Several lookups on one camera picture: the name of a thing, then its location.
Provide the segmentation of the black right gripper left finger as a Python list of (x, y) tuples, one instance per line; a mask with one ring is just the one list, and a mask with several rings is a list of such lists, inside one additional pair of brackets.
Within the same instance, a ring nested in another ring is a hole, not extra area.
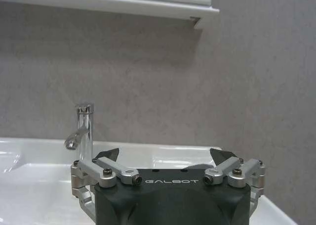
[(120, 181), (126, 185), (139, 186), (142, 177), (137, 169), (128, 168), (108, 157), (89, 160), (75, 160), (71, 165), (72, 195), (79, 200), (81, 209), (90, 217), (96, 216), (92, 199), (93, 190), (98, 184), (102, 188), (112, 188)]

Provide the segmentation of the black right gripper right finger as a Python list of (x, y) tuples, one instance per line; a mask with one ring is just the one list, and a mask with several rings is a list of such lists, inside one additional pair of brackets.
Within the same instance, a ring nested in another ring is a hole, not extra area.
[(220, 185), (227, 179), (228, 185), (234, 188), (250, 186), (250, 209), (252, 216), (257, 208), (259, 198), (264, 194), (265, 172), (264, 163), (258, 159), (244, 161), (229, 151), (210, 149), (215, 167), (204, 171), (203, 182), (206, 185)]

